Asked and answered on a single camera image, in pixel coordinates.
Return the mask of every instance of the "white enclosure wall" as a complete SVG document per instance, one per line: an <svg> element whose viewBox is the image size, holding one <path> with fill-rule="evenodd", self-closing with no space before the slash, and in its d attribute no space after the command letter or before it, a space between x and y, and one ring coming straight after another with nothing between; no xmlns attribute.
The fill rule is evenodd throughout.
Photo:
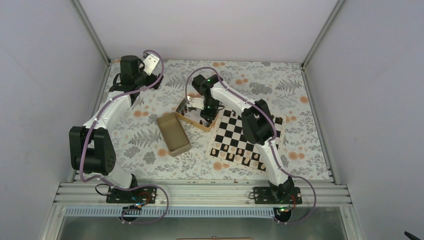
<svg viewBox="0 0 424 240"><path fill-rule="evenodd" d="M0 239L38 239L106 64L70 1L3 1L0 22Z"/></svg>
<svg viewBox="0 0 424 240"><path fill-rule="evenodd" d="M424 239L424 2L347 0L307 66L366 239Z"/></svg>
<svg viewBox="0 0 424 240"><path fill-rule="evenodd" d="M302 63L337 0L80 0L109 58Z"/></svg>

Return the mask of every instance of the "black chess square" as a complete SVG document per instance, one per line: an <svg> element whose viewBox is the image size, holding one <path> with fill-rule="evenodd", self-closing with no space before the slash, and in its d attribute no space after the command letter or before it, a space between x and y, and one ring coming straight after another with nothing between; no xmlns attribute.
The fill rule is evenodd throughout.
<svg viewBox="0 0 424 240"><path fill-rule="evenodd" d="M221 151L228 151L228 148L229 148L230 146L228 146L228 145L226 145L226 144L221 144L221 148L220 148L220 150Z"/></svg>
<svg viewBox="0 0 424 240"><path fill-rule="evenodd" d="M254 145L253 145L253 144L246 143L246 150L247 150L247 151L252 152L252 151L253 151L253 148L254 148Z"/></svg>
<svg viewBox="0 0 424 240"><path fill-rule="evenodd" d="M234 161L234 157L235 157L234 154L231 154L231 153L227 152L226 157L225 157L225 160L228 160L228 161L233 162Z"/></svg>
<svg viewBox="0 0 424 240"><path fill-rule="evenodd" d="M252 153L252 159L253 160L257 160L259 161L259 158L261 157L261 155L259 153L253 152Z"/></svg>
<svg viewBox="0 0 424 240"><path fill-rule="evenodd" d="M259 169L261 171L265 171L266 170L265 164L263 162L259 162L259 164L257 165L257 169Z"/></svg>
<svg viewBox="0 0 424 240"><path fill-rule="evenodd" d="M215 142L222 143L224 140L224 136L216 135Z"/></svg>
<svg viewBox="0 0 424 240"><path fill-rule="evenodd" d="M220 129L227 129L227 126L228 126L228 123L225 123L225 122L221 122L221 123L219 124L219 128L220 128Z"/></svg>
<svg viewBox="0 0 424 240"><path fill-rule="evenodd" d="M235 118L230 118L230 119L228 120L228 124L236 125L236 123L237 123L237 120L236 120Z"/></svg>
<svg viewBox="0 0 424 240"><path fill-rule="evenodd" d="M233 132L226 130L224 136L227 138L231 138L233 136Z"/></svg>
<svg viewBox="0 0 424 240"><path fill-rule="evenodd" d="M220 154L220 151L218 149L212 149L210 151L211 156L218 157L219 154Z"/></svg>
<svg viewBox="0 0 424 240"><path fill-rule="evenodd" d="M247 143L247 142L248 142L248 140L245 138L245 136L244 136L244 135L240 135L240 142Z"/></svg>
<svg viewBox="0 0 424 240"><path fill-rule="evenodd" d="M245 154L245 150L241 148L237 148L237 150L235 151L235 154L243 156Z"/></svg>
<svg viewBox="0 0 424 240"><path fill-rule="evenodd" d="M224 110L223 115L226 116L226 117L230 117L231 116L231 111Z"/></svg>
<svg viewBox="0 0 424 240"><path fill-rule="evenodd" d="M237 147L239 145L239 140L231 139L231 142L229 143L230 146Z"/></svg>
<svg viewBox="0 0 424 240"><path fill-rule="evenodd" d="M235 126L234 127L234 132L235 133L241 134L242 133L242 130L243 130L243 128L241 126Z"/></svg>
<svg viewBox="0 0 424 240"><path fill-rule="evenodd" d="M275 118L275 123L276 124L283 124L283 119L281 117L276 117Z"/></svg>
<svg viewBox="0 0 424 240"><path fill-rule="evenodd" d="M250 158L243 157L243 160L241 161L241 164L243 164L244 166L248 166L249 167L250 163L251 163Z"/></svg>

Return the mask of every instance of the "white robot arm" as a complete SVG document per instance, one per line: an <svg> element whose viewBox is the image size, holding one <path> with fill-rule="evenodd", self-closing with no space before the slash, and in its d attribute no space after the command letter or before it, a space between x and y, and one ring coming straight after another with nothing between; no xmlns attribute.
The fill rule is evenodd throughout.
<svg viewBox="0 0 424 240"><path fill-rule="evenodd" d="M204 98L187 97L188 107L202 109L200 116L211 122L218 114L220 102L231 108L241 116L242 130L245 138L259 150L266 165L269 184L273 195L282 199L293 187L292 178L282 171L277 165L277 146L273 137L273 127L252 105L260 108L269 118L272 118L267 103L261 99L249 99L230 86L224 86L217 75L205 78L198 75L193 78L191 85Z"/></svg>
<svg viewBox="0 0 424 240"><path fill-rule="evenodd" d="M137 56L123 56L120 61L121 73L118 73L113 80L113 86L109 89L107 100L113 100L118 95L139 90L143 86L153 84L157 76L152 71L159 63L159 58L149 54L144 60ZM153 89L158 89L160 80ZM105 101L94 114L94 116L84 123L83 126L74 126L69 131L69 146L71 155L71 165L75 170L79 170L83 144L86 140L87 132L96 121L89 141L94 141L94 147L88 147L85 154L84 173L98 173L114 183L115 186L129 189L137 186L136 178L126 172L121 166L116 164L116 154L110 133L115 128L116 123L134 103L139 93L123 95L112 101L102 112L101 118L96 116L105 106Z"/></svg>

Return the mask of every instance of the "floral tablecloth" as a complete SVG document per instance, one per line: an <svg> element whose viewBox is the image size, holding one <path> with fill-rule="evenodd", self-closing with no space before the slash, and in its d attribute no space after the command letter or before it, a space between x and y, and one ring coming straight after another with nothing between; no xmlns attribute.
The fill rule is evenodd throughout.
<svg viewBox="0 0 424 240"><path fill-rule="evenodd" d="M216 68L224 81L243 95L266 100L272 114L285 116L287 125L280 159L288 172L309 180L329 179L298 63L165 60L159 89L142 92L111 133L118 164L142 179L267 179L266 175L208 159L206 150L212 133L185 122L181 124L191 141L191 150L177 157L169 155L156 119L175 110L184 98L188 75L204 66ZM153 73L158 74L159 68L160 65ZM116 59L102 101L119 72ZM209 77L213 73L204 70L199 74ZM191 86L188 92L197 94Z"/></svg>

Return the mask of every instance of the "white chess square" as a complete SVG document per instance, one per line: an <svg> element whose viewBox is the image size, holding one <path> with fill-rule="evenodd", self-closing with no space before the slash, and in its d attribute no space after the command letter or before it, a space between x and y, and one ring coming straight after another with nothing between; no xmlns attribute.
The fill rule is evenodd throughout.
<svg viewBox="0 0 424 240"><path fill-rule="evenodd" d="M222 120L221 120L221 123L228 123L228 121L230 120L230 117L229 116L222 116Z"/></svg>
<svg viewBox="0 0 424 240"><path fill-rule="evenodd" d="M236 154L237 148L235 146L229 146L228 152L230 154Z"/></svg>
<svg viewBox="0 0 424 240"><path fill-rule="evenodd" d="M224 139L222 140L222 143L225 145L230 145L231 138L225 136Z"/></svg>
<svg viewBox="0 0 424 240"><path fill-rule="evenodd" d="M250 163L249 163L249 167L254 168L254 169L257 169L258 168L258 164L259 164L258 161L251 159L250 160Z"/></svg>
<svg viewBox="0 0 424 240"><path fill-rule="evenodd" d="M242 120L237 120L235 125L238 126L238 127L241 127L242 126Z"/></svg>
<svg viewBox="0 0 424 240"><path fill-rule="evenodd" d="M240 133L237 133L237 132L233 132L232 133L232 139L239 140L240 139L240 136L241 136Z"/></svg>
<svg viewBox="0 0 424 240"><path fill-rule="evenodd" d="M239 149L246 149L246 143L243 141L239 141L237 144L237 148Z"/></svg>
<svg viewBox="0 0 424 240"><path fill-rule="evenodd" d="M228 124L228 126L226 126L226 129L228 130L228 131L230 131L230 132L234 132L234 128L235 128L236 126L234 126L234 125L232 125L232 124Z"/></svg>
<svg viewBox="0 0 424 240"><path fill-rule="evenodd" d="M225 129L223 129L223 128L219 128L219 129L218 129L218 132L217 132L217 135L219 135L219 136L224 136L224 134L225 134Z"/></svg>
<svg viewBox="0 0 424 240"><path fill-rule="evenodd" d="M234 157L234 163L241 164L241 163L242 163L242 161L243 161L243 157L242 157L242 156L240 156L240 155L236 155L236 156Z"/></svg>

